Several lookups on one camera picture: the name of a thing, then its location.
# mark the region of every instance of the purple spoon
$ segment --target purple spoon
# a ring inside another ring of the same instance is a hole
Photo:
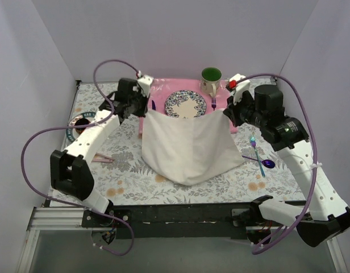
[[[242,157],[243,158],[247,158],[247,159],[251,159],[251,160],[254,160],[254,161],[258,162],[258,160],[255,159],[255,158],[249,158],[248,156],[245,156],[245,155],[243,155]],[[271,159],[262,160],[261,163],[262,163],[263,166],[265,166],[266,168],[269,168],[269,169],[273,169],[275,167],[275,162],[272,161]]]

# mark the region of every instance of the pink placemat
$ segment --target pink placemat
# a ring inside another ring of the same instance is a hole
[[[209,114],[213,112],[213,108],[211,107],[211,97],[203,94],[200,89],[200,81],[198,80],[189,80],[183,78],[156,78],[151,87],[151,95],[148,100],[148,109],[152,109],[152,101],[155,102],[156,111],[163,113],[165,112],[165,101],[166,99],[174,92],[179,90],[191,90],[200,94],[206,102],[207,110],[205,114]],[[226,82],[220,81],[219,89],[216,93],[216,108],[222,109],[227,107],[227,98],[230,96],[229,91],[226,89]],[[143,128],[143,118],[140,118],[140,126],[139,126],[139,134],[142,134]],[[230,122],[230,131],[231,133],[236,133],[238,131],[237,128],[233,127]]]

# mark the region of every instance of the mug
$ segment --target mug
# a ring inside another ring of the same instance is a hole
[[[216,91],[219,88],[220,78],[222,73],[218,68],[207,67],[202,71],[201,89],[203,93],[215,97]]]

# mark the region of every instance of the white napkin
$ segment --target white napkin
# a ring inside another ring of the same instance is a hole
[[[148,110],[142,157],[155,172],[182,185],[195,185],[244,162],[223,110],[189,119]]]

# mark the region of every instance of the plate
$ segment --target plate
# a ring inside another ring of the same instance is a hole
[[[94,120],[95,117],[95,112],[84,112],[81,113],[77,116],[75,116],[70,122],[69,122],[69,126],[74,126],[77,122],[77,125],[80,124],[89,124],[90,122],[92,122]],[[70,141],[70,142],[74,142],[79,136],[80,133],[83,130],[78,130],[78,129],[67,129],[66,130],[66,138]]]
[[[173,118],[196,118],[204,115],[206,110],[204,98],[191,90],[176,91],[165,101],[165,112]]]

